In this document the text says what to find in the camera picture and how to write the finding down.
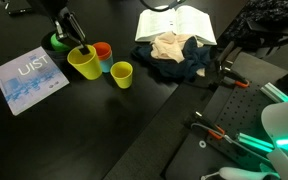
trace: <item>plastic cup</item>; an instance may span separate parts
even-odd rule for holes
[[[57,39],[56,39],[56,34],[53,34],[52,37],[51,37],[51,44],[52,44],[52,47],[55,51],[58,51],[58,52],[63,52],[63,51],[67,51],[67,50],[70,50],[70,47],[67,46],[66,44],[63,44],[61,42],[59,42]]]
[[[83,55],[77,48],[68,54],[68,62],[78,70],[86,79],[94,80],[101,76],[102,70],[96,50],[93,46],[87,45],[90,53]]]
[[[51,37],[54,35],[54,31],[46,34],[41,41],[41,46],[45,52],[55,61],[55,62],[64,62],[67,60],[67,55],[70,52],[70,49],[66,51],[56,51],[51,44]]]
[[[120,61],[115,63],[111,68],[111,75],[116,84],[122,88],[129,88],[132,84],[133,67],[130,63]]]
[[[93,44],[96,49],[97,56],[100,60],[100,65],[104,73],[110,72],[113,65],[113,55],[111,46],[106,42],[98,42]]]

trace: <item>open book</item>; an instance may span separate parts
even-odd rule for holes
[[[187,5],[165,12],[144,10],[140,14],[135,41],[149,42],[168,31],[195,35],[203,44],[217,44],[209,15]]]

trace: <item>yellow cup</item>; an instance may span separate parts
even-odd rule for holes
[[[111,75],[113,76],[116,84],[122,88],[129,88],[132,84],[133,67],[130,63],[120,61],[111,67]]]
[[[72,49],[67,56],[67,60],[86,79],[94,80],[101,76],[102,69],[96,49],[91,45],[87,45],[87,48],[90,50],[87,55],[83,55],[77,48]]]

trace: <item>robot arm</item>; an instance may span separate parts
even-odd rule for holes
[[[27,0],[35,12],[47,16],[56,26],[56,38],[69,47],[77,47],[83,55],[89,54],[87,40],[75,15],[67,6],[68,0]]]

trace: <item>black fabric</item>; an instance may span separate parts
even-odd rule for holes
[[[180,63],[173,59],[155,59],[151,56],[152,50],[152,45],[137,46],[132,50],[131,55],[134,59],[146,61],[158,68],[165,77],[192,79],[198,69],[205,68],[210,62],[210,48],[198,48],[194,37],[185,42],[182,50],[185,59]]]
[[[265,38],[265,46],[276,46],[282,36],[262,34],[252,31],[247,21],[254,21],[271,31],[281,31],[288,28],[288,0],[250,0],[225,30],[226,41],[234,41],[243,47],[259,47],[260,38]]]

